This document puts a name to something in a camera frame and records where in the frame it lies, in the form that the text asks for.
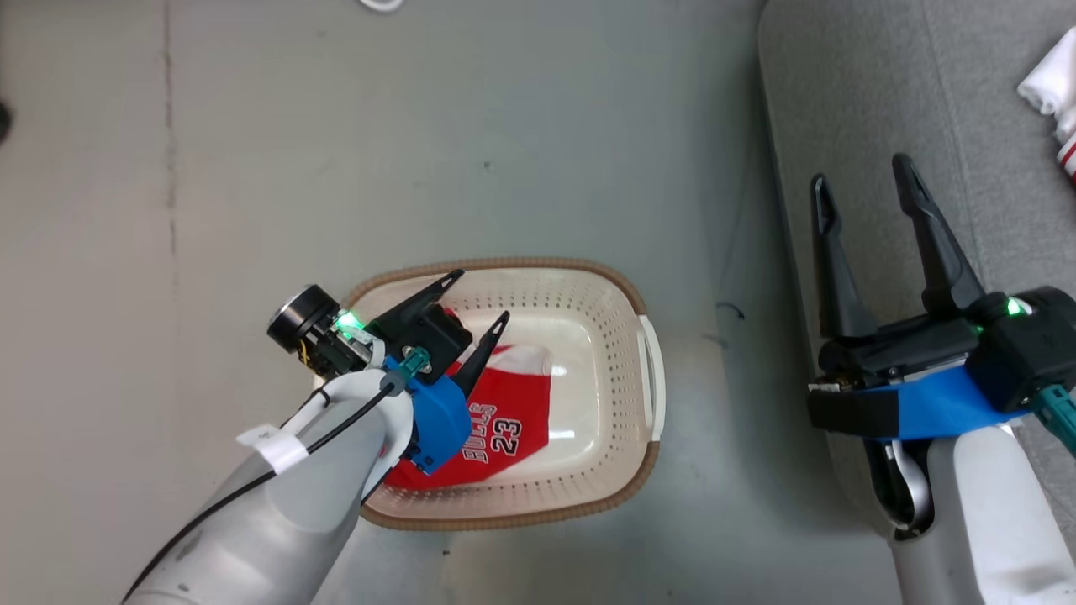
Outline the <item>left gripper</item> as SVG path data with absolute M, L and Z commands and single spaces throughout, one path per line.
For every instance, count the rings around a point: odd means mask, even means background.
M 419 378 L 437 379 L 473 342 L 472 333 L 440 305 L 464 275 L 464 269 L 450 271 L 368 321 L 340 306 L 322 287 L 308 286 L 277 310 L 266 333 L 322 379 L 380 367 L 388 360 L 404 361 L 417 348 L 428 354 Z M 510 311 L 496 318 L 452 376 L 465 397 L 472 395 L 509 318 Z

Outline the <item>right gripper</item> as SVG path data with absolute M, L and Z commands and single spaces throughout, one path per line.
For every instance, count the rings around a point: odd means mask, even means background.
M 900 210 L 912 222 L 928 314 L 880 327 L 856 289 L 846 256 L 841 212 L 825 175 L 811 181 L 812 252 L 824 375 L 856 386 L 882 386 L 917 372 L 967 361 L 973 384 L 992 409 L 1027 409 L 1045 386 L 1073 388 L 1073 311 L 1067 292 L 1038 287 L 985 295 L 955 234 L 917 165 L 892 158 Z M 932 318 L 952 316 L 952 318 Z

